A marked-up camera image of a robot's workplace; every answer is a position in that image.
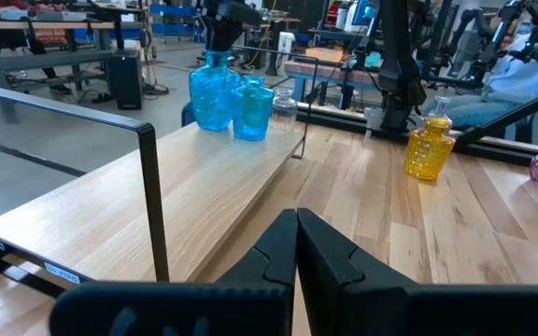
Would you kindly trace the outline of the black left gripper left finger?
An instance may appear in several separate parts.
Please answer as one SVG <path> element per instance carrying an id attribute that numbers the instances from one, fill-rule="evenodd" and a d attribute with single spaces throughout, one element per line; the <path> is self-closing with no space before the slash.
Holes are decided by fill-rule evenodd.
<path id="1" fill-rule="evenodd" d="M 296 274 L 297 213 L 283 210 L 248 252 L 217 283 L 293 286 Z"/>

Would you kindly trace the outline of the blue textured glass vase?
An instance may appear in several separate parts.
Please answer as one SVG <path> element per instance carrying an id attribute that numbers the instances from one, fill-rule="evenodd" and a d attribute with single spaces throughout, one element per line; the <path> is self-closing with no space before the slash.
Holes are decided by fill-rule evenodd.
<path id="1" fill-rule="evenodd" d="M 221 132 L 233 117 L 233 90 L 241 76 L 230 68 L 229 51 L 205 50 L 205 65 L 189 74 L 191 109 L 201 129 Z"/>
<path id="2" fill-rule="evenodd" d="M 273 108 L 274 91 L 263 86 L 264 77 L 244 76 L 244 85 L 233 90 L 234 135 L 248 141 L 265 138 Z"/>

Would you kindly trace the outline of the yellow bumpy glass vase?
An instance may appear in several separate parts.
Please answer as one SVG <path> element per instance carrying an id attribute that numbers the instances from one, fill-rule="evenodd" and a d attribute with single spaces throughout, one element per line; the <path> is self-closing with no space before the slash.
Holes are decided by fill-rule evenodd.
<path id="1" fill-rule="evenodd" d="M 456 142 L 449 135 L 451 127 L 447 116 L 425 118 L 424 125 L 409 134 L 404 171 L 418 179 L 436 180 Z"/>

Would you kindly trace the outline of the blue storage bin shelving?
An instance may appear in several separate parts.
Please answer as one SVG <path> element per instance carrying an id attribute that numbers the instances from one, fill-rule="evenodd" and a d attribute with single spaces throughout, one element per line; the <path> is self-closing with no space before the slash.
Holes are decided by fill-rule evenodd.
<path id="1" fill-rule="evenodd" d="M 185 0 L 178 0 L 175 3 L 170 0 L 159 0 L 149 6 L 149 16 L 153 36 L 162 41 L 168 37 L 174 37 L 178 41 L 204 41 L 204 27 L 198 19 L 197 10 Z"/>

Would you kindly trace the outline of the wooden workbench grey legs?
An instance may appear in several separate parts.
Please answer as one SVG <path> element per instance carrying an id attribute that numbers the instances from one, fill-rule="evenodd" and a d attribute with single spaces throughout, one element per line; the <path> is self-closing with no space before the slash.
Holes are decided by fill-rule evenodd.
<path id="1" fill-rule="evenodd" d="M 102 21 L 38 21 L 22 19 L 16 21 L 0 19 L 0 31 L 2 30 L 23 30 L 28 35 L 37 30 L 63 30 L 68 43 L 68 50 L 64 52 L 53 52 L 45 55 L 25 55 L 18 57 L 0 56 L 0 88 L 14 89 L 16 91 L 30 91 L 48 87 L 49 85 L 61 85 L 66 83 L 80 84 L 86 80 L 96 79 L 97 74 L 90 74 L 80 70 L 83 63 L 101 63 L 106 65 L 112 58 L 113 52 L 108 43 L 108 32 L 113 31 L 117 47 L 124 48 L 121 32 L 121 16 L 123 14 L 144 14 L 142 7 L 126 7 L 114 4 L 96 3 L 91 0 L 85 6 L 79 8 L 86 10 L 90 14 L 101 14 Z M 94 49 L 77 49 L 74 31 L 84 29 L 93 34 L 95 42 Z M 54 68 L 56 66 L 70 66 L 72 74 L 55 79 L 41 79 L 27 84 L 12 86 L 7 78 L 8 72 L 21 70 L 35 70 L 42 68 Z"/>

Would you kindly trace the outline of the black aluminium rig frame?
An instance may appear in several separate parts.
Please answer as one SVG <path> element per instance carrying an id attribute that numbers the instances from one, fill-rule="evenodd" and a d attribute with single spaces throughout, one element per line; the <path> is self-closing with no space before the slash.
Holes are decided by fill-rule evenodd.
<path id="1" fill-rule="evenodd" d="M 379 127 L 372 128 L 364 115 L 355 113 L 347 115 L 346 111 L 337 109 L 330 111 L 327 107 L 313 107 L 306 103 L 299 103 L 298 110 L 303 121 L 324 123 L 327 127 L 353 133 L 369 131 L 376 138 L 390 140 L 399 144 L 404 143 L 408 138 L 406 133 L 385 131 Z M 473 127 L 466 132 L 450 132 L 456 138 L 456 145 L 453 150 L 459 154 L 528 166 L 531 164 L 531 160 L 538 155 L 538 146 L 495 138 L 490 135 L 494 131 L 511 126 L 521 119 L 533 116 L 536 113 L 538 113 L 538 98 L 483 126 Z"/>

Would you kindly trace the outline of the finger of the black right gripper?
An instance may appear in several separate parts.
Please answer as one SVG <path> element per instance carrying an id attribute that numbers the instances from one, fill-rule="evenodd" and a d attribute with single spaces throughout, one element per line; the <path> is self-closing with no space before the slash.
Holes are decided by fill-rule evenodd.
<path id="1" fill-rule="evenodd" d="M 205 48 L 207 50 L 221 50 L 220 21 L 204 21 Z"/>
<path id="2" fill-rule="evenodd" d="M 219 48 L 229 49 L 243 32 L 241 22 L 223 22 L 219 27 Z"/>

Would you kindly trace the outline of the black computer tower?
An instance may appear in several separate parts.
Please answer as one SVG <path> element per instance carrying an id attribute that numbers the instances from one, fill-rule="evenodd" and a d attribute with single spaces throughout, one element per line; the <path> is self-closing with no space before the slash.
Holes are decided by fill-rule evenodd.
<path id="1" fill-rule="evenodd" d="M 121 110 L 139 110 L 144 101 L 142 64 L 137 49 L 115 50 L 108 62 L 111 93 Z"/>

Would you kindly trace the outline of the blue chair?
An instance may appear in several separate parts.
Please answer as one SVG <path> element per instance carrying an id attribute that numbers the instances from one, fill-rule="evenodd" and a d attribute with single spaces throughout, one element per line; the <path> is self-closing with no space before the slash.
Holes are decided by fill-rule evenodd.
<path id="1" fill-rule="evenodd" d="M 184 105 L 181 111 L 181 126 L 185 127 L 188 126 L 196 121 L 196 117 L 194 115 L 194 110 L 191 105 L 191 102 L 188 102 Z"/>

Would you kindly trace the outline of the wooden shelf black frame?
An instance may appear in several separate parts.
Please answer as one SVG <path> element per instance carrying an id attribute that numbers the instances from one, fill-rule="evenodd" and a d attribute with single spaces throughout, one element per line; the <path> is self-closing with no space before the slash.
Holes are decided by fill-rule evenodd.
<path id="1" fill-rule="evenodd" d="M 192 280 L 213 258 L 304 139 L 272 129 L 257 142 L 195 124 L 0 216 L 0 264 L 16 255 L 48 285 L 92 280 Z M 37 292 L 0 272 L 0 299 Z"/>

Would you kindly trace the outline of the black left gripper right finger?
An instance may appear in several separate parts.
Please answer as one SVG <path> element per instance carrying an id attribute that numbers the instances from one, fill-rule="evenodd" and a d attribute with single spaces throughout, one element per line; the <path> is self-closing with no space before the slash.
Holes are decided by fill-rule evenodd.
<path id="1" fill-rule="evenodd" d="M 298 271 L 313 336 L 404 336 L 417 283 L 307 208 L 297 210 Z"/>

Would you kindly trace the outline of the background wooden table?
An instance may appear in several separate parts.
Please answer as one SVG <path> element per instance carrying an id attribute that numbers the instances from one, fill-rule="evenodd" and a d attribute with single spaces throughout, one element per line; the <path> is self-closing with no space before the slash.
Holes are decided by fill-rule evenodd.
<path id="1" fill-rule="evenodd" d="M 335 53 L 343 56 L 343 59 L 335 63 L 326 59 L 330 50 L 312 48 L 311 51 L 316 52 L 315 57 L 298 54 L 284 63 L 285 74 L 295 80 L 292 92 L 294 100 L 325 106 L 328 90 L 334 86 L 339 89 L 339 98 L 334 107 L 349 110 L 353 102 L 364 108 L 363 95 L 366 92 L 376 91 L 380 94 L 377 68 L 358 67 L 354 58 L 348 58 L 340 50 Z"/>

